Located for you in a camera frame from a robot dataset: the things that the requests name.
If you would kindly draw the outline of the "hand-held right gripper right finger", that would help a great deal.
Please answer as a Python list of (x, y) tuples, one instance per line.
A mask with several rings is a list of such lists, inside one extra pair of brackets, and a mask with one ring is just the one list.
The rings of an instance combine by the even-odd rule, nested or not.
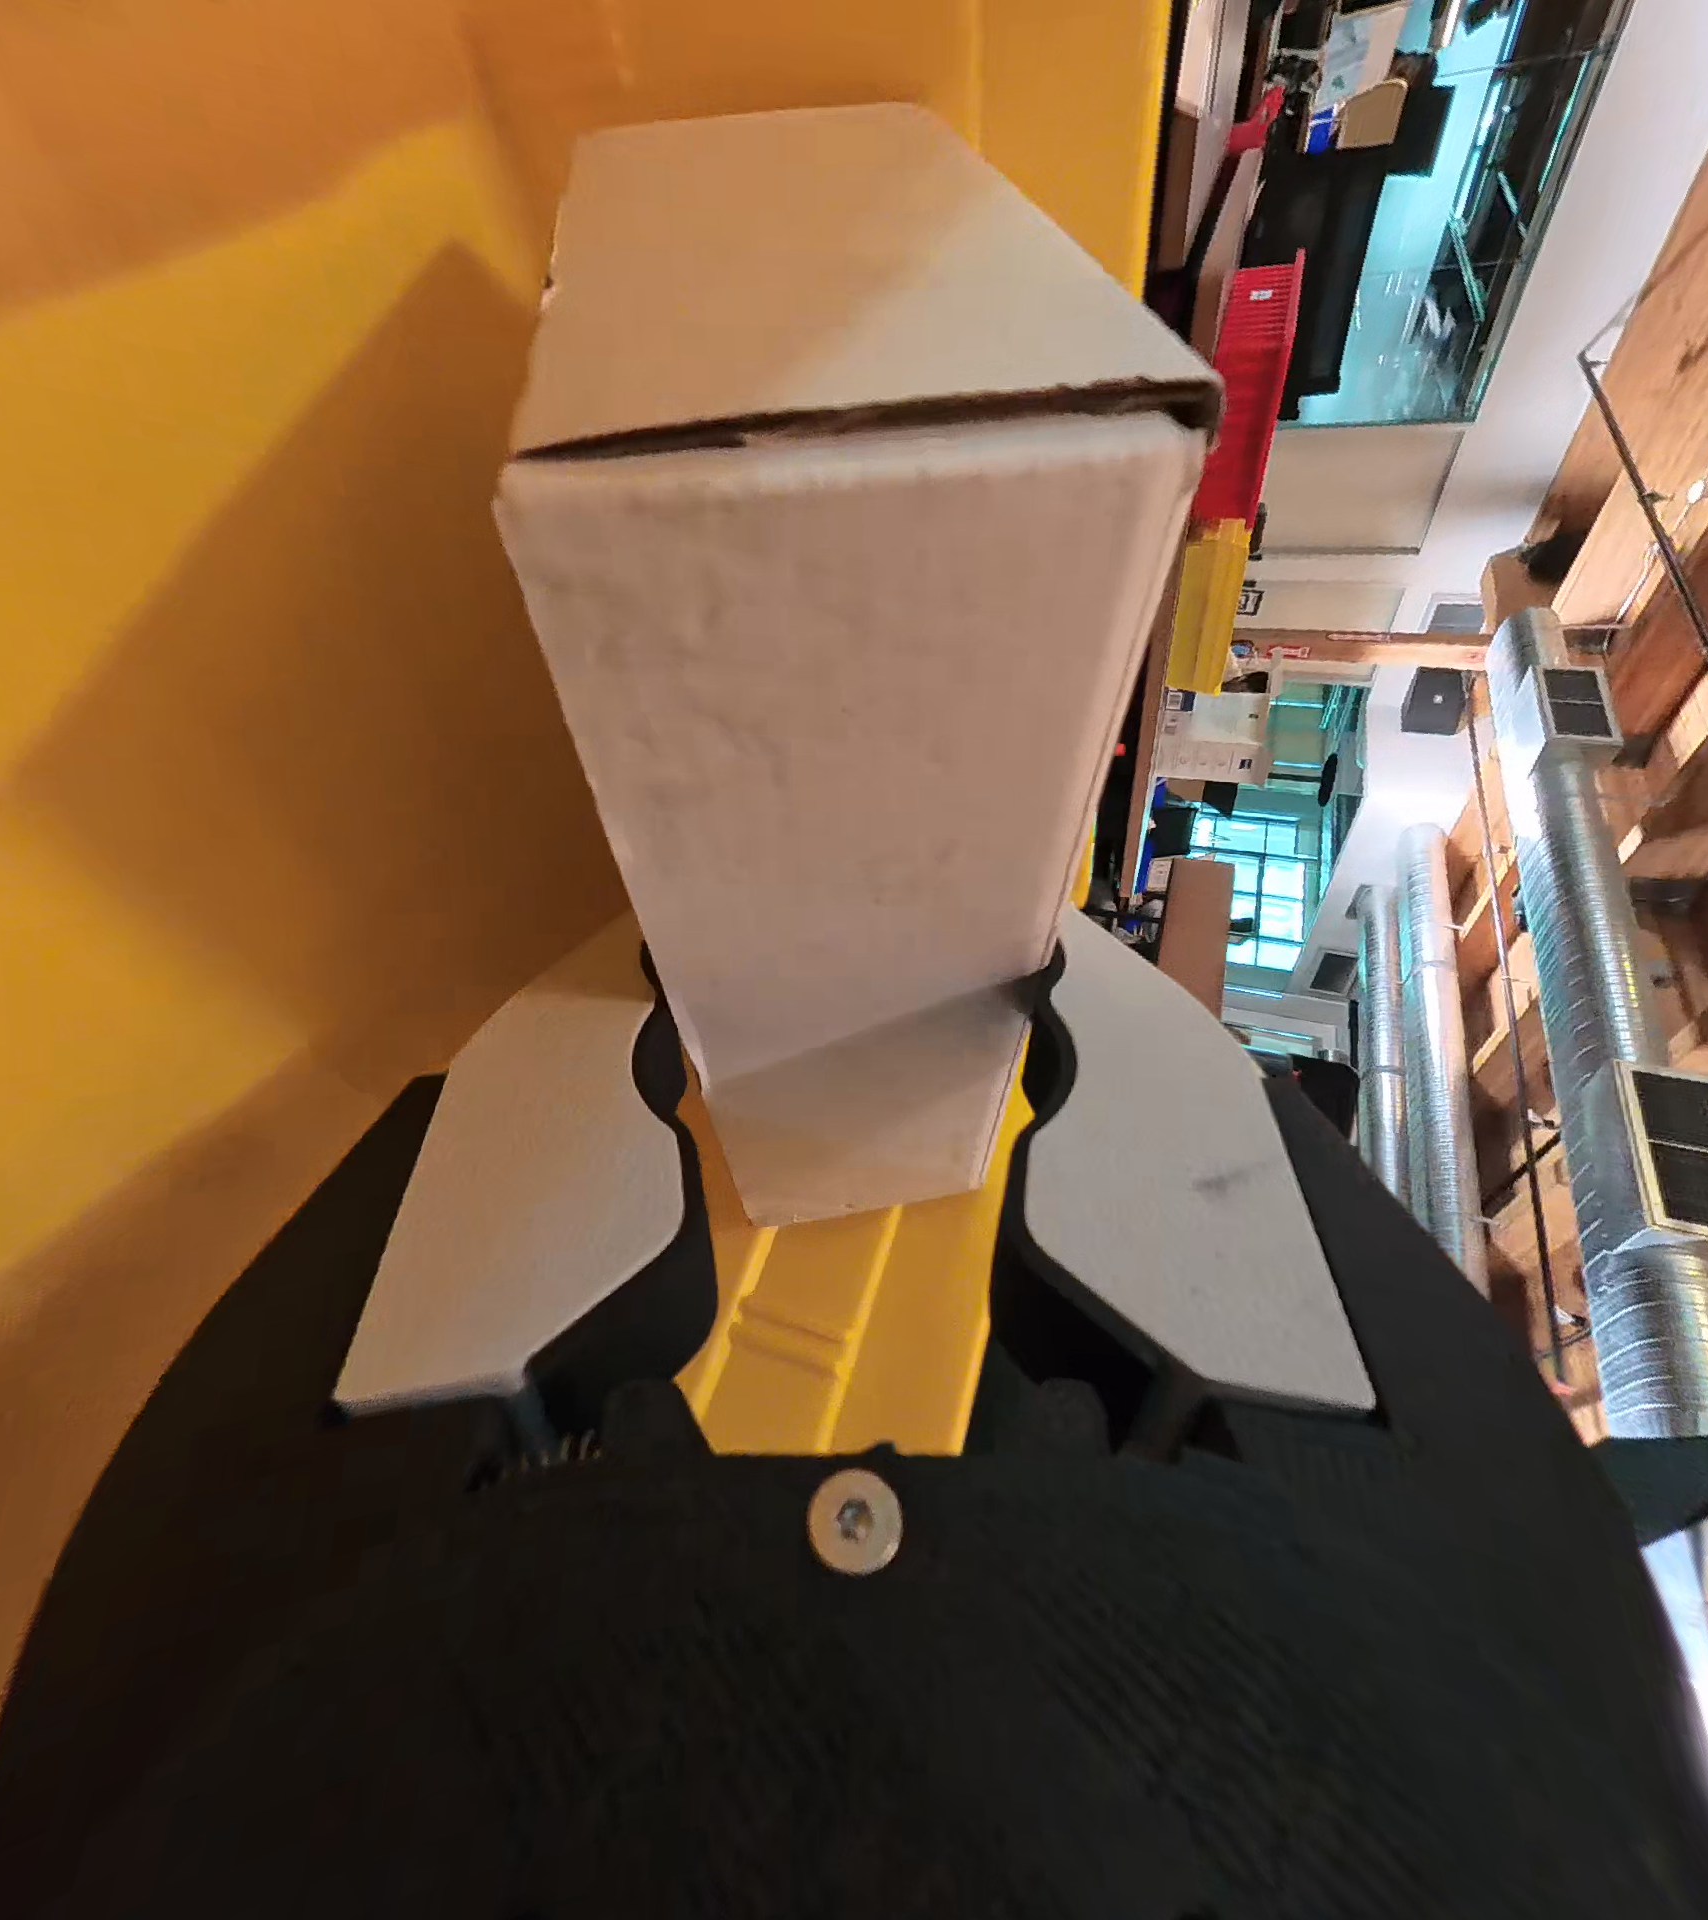
[(1270, 1084), (1083, 912), (1031, 981), (991, 1267), (991, 1363), (1102, 1455), (1168, 1461), (1233, 1408), (1367, 1425), (1381, 1398)]

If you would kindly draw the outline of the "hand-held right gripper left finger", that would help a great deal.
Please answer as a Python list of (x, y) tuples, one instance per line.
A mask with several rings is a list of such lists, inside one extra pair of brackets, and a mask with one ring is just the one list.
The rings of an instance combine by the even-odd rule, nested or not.
[(334, 1402), (351, 1421), (486, 1405), (528, 1461), (699, 1439), (721, 1310), (691, 1071), (642, 942), (587, 942), (446, 1071)]

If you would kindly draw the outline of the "white cardboard mailer box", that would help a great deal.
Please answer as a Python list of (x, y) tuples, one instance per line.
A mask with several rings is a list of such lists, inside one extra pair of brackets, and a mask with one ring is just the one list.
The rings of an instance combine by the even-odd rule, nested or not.
[(979, 1189), (1223, 381), (934, 113), (613, 127), (494, 516), (741, 1203)]

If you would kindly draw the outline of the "yellow plastic bin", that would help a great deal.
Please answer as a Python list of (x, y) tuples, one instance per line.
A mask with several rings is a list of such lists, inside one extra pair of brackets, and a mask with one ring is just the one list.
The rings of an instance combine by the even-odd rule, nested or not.
[(626, 903), (490, 513), (622, 118), (932, 108), (1146, 270), (1179, 5), (0, 5), (0, 1711), (171, 1363)]

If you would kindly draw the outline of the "white carton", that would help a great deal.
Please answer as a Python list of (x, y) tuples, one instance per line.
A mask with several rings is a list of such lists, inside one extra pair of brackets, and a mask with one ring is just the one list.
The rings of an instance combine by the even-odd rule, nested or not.
[(1264, 787), (1275, 772), (1272, 696), (1264, 691), (1166, 688), (1159, 710), (1154, 781)]

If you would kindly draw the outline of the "rectangular air vent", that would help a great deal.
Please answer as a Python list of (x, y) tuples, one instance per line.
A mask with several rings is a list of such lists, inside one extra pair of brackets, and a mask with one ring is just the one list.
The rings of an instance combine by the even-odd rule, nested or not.
[(1611, 1235), (1622, 1248), (1708, 1248), (1708, 1074), (1616, 1063)]

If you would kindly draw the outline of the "stack of yellow bins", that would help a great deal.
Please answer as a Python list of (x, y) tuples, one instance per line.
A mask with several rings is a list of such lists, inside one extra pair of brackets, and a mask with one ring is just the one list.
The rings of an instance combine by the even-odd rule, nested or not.
[(1252, 524), (1206, 520), (1190, 535), (1175, 598), (1164, 687), (1171, 692), (1221, 692), (1234, 640), (1251, 560)]

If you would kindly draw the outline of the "red plastic bin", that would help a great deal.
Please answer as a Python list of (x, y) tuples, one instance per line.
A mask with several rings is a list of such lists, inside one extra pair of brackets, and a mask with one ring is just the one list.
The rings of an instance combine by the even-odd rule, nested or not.
[(1216, 339), (1223, 417), (1206, 457), (1192, 522), (1254, 524), (1292, 364), (1308, 254), (1234, 272)]

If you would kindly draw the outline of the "silver ventilation duct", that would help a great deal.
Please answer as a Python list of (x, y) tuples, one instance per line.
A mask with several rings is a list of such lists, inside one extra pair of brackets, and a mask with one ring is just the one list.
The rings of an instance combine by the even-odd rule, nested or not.
[(1608, 1430), (1702, 1436), (1708, 1248), (1632, 1250), (1611, 1233), (1613, 1066), (1673, 1066), (1599, 787), (1621, 744), (1606, 676), (1572, 662), (1549, 609), (1496, 628), (1487, 675)]
[(1488, 1231), (1473, 1148), (1458, 929), (1441, 827), (1407, 827), (1392, 883), (1353, 900), (1359, 953), (1356, 1141), (1479, 1295), (1491, 1295)]

